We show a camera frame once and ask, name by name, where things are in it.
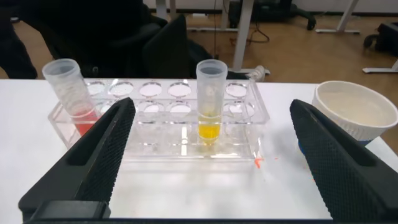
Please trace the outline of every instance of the white ceramic bowl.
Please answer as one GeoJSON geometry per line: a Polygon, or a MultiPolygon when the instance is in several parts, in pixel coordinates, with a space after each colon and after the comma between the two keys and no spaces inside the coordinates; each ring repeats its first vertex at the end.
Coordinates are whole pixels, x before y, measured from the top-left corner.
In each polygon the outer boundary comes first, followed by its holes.
{"type": "Polygon", "coordinates": [[[362,144],[398,123],[398,110],[380,93],[355,83],[328,81],[315,89],[312,105],[362,144]]]}

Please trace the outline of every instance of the red liquid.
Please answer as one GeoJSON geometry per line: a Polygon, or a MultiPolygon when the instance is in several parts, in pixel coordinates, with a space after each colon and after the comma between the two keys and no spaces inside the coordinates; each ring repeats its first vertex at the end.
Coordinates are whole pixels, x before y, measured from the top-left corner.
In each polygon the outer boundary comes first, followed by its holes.
{"type": "MultiPolygon", "coordinates": [[[[74,121],[97,121],[98,116],[95,110],[91,112],[80,112],[73,117],[74,121]]],[[[94,125],[93,124],[75,124],[77,130],[79,131],[80,135],[83,136],[86,132],[94,125]]]]}

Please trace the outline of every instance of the floor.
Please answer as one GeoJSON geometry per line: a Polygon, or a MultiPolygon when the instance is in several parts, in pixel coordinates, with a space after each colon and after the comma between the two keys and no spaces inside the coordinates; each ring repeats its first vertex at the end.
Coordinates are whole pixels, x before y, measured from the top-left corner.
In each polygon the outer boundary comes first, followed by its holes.
{"type": "MultiPolygon", "coordinates": [[[[220,16],[216,16],[217,25],[220,16]]],[[[334,28],[340,16],[318,16],[317,28],[334,28]]],[[[307,22],[301,18],[292,19],[289,23],[263,23],[261,30],[271,41],[267,44],[251,44],[246,47],[244,68],[254,68],[263,65],[272,75],[267,82],[289,83],[320,83],[327,80],[344,80],[355,82],[378,91],[398,105],[398,75],[365,75],[364,67],[391,67],[397,60],[386,54],[372,50],[363,50],[363,40],[376,33],[381,22],[398,21],[398,17],[353,17],[348,28],[361,30],[361,35],[351,34],[317,34],[305,29],[307,22]]],[[[188,26],[213,27],[213,16],[209,18],[187,17],[188,26]]],[[[21,38],[38,71],[43,78],[41,68],[52,57],[41,35],[20,22],[15,24],[18,36],[21,38]]],[[[204,46],[207,51],[220,56],[220,60],[232,65],[234,46],[230,39],[236,38],[234,33],[217,33],[214,47],[214,33],[189,33],[189,38],[204,46]]],[[[264,40],[259,34],[255,40],[264,40]]],[[[7,78],[0,68],[0,78],[7,78]]],[[[398,126],[386,131],[382,137],[398,154],[398,126]]]]}

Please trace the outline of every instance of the desk leg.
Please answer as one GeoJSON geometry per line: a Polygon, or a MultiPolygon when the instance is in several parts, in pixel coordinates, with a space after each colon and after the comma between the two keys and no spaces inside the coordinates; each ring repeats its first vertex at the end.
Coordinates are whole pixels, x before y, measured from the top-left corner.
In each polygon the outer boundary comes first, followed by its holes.
{"type": "Polygon", "coordinates": [[[166,0],[156,0],[156,16],[161,19],[167,19],[166,0]]]}
{"type": "Polygon", "coordinates": [[[221,17],[221,30],[225,30],[228,25],[228,12],[229,12],[229,0],[222,0],[223,15],[221,17]]]}
{"type": "Polygon", "coordinates": [[[392,68],[364,68],[362,69],[364,73],[395,73],[398,74],[398,60],[392,66],[392,68]]]}
{"type": "Polygon", "coordinates": [[[238,39],[235,46],[233,70],[239,71],[242,68],[244,49],[249,34],[250,18],[254,0],[244,0],[242,5],[241,20],[239,21],[238,39]]]}
{"type": "Polygon", "coordinates": [[[360,34],[359,30],[346,30],[346,25],[355,9],[359,0],[351,0],[351,3],[348,5],[347,9],[345,10],[343,17],[340,20],[340,23],[337,26],[337,29],[316,29],[315,31],[319,34],[322,33],[335,33],[335,32],[345,32],[350,34],[360,34]]]}
{"type": "Polygon", "coordinates": [[[175,7],[175,0],[170,0],[170,17],[177,18],[177,8],[175,7]]]}

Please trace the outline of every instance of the test tube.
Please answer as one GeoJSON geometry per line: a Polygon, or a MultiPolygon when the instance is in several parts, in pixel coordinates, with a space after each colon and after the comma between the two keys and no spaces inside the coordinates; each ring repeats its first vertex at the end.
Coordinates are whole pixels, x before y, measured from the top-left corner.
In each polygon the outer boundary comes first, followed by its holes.
{"type": "Polygon", "coordinates": [[[99,113],[80,73],[79,64],[72,59],[58,59],[46,64],[42,72],[80,135],[84,135],[98,120],[99,113]]]}
{"type": "Polygon", "coordinates": [[[220,135],[227,73],[227,65],[219,60],[197,65],[198,135],[206,144],[213,144],[220,135]]]}

